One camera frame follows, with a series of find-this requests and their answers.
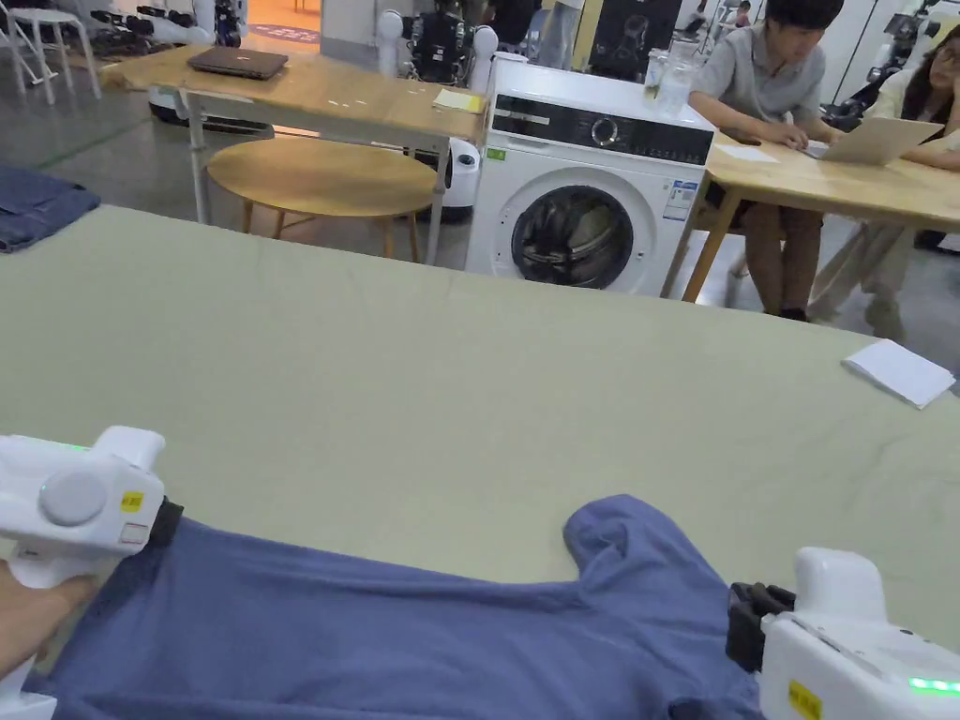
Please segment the washing machine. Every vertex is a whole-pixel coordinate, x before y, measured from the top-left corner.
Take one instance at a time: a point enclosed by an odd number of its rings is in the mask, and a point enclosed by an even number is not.
[[[642,85],[494,64],[465,270],[658,296],[714,127]]]

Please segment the yellow label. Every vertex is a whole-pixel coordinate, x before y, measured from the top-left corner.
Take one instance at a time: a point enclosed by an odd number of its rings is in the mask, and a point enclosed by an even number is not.
[[[124,513],[138,513],[143,505],[142,492],[124,492],[120,501],[120,510]]]
[[[821,720],[824,714],[824,704],[820,698],[807,690],[795,680],[790,681],[790,707],[804,720]]]

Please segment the gray floor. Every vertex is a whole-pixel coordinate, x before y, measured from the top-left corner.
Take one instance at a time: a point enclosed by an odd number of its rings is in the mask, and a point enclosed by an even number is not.
[[[104,202],[192,220],[195,218],[187,131],[159,123],[151,117],[140,94],[107,93],[97,103],[79,78],[73,100],[62,80],[55,80],[58,103],[46,105],[42,91],[32,89],[26,102],[14,89],[8,59],[0,52],[0,162],[35,167],[85,185]],[[219,149],[244,138],[208,134],[211,148]],[[240,203],[212,189],[214,222],[239,228]],[[253,231],[269,234],[274,217],[268,211],[254,215]],[[824,230],[823,258],[843,243],[852,222],[828,218]],[[408,258],[402,229],[397,229],[396,254]],[[325,247],[380,254],[381,239],[362,222],[313,221],[291,228],[285,237]],[[439,263],[460,269],[467,251],[468,226],[444,227]],[[702,242],[702,236],[695,240]],[[742,239],[731,237],[721,248],[700,302],[743,310],[759,310],[753,283],[733,280],[727,268],[742,252]],[[686,282],[699,247],[684,263],[680,284]],[[842,308],[836,324],[869,333],[863,319],[867,304],[854,295]],[[914,252],[906,287],[901,295],[907,329],[905,344],[911,349],[960,373],[960,258]]]

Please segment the washing machine control panel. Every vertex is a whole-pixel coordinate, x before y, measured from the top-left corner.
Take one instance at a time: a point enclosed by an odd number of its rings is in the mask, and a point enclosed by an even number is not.
[[[656,120],[637,120],[537,100],[498,95],[492,128],[656,160],[706,165],[713,133]]]

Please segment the wooden table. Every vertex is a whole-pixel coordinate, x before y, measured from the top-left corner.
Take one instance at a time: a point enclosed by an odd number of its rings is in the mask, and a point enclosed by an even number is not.
[[[881,168],[823,162],[766,142],[759,149],[778,162],[755,162],[724,153],[720,150],[723,145],[736,143],[723,134],[716,135],[700,198],[690,214],[664,294],[669,293],[686,253],[689,234],[710,180],[720,184],[727,195],[686,285],[687,302],[695,302],[700,295],[720,244],[730,231],[733,214],[743,200],[882,220],[917,229],[960,231],[960,179],[946,170],[907,160],[896,160]]]
[[[895,622],[960,646],[960,400],[917,411],[841,368],[871,338],[109,206],[0,258],[0,306],[0,433],[154,429],[199,521],[562,581],[564,521],[628,492],[729,581],[863,553]]]
[[[255,204],[277,211],[274,238],[288,212],[306,219],[371,219],[383,231],[384,256],[392,257],[393,220],[406,217],[410,253],[419,262],[416,213],[430,206],[436,173],[412,157],[368,145],[274,137],[221,150],[207,173],[243,199],[244,232],[250,232]]]
[[[186,62],[209,48],[187,46],[101,71],[105,87],[173,95],[190,121],[197,217],[209,223],[204,183],[204,113],[320,132],[327,140],[380,142],[436,153],[440,162],[426,261],[436,260],[449,139],[479,144],[484,115],[435,108],[437,85],[387,78],[322,56],[294,56],[269,81],[198,72]]]

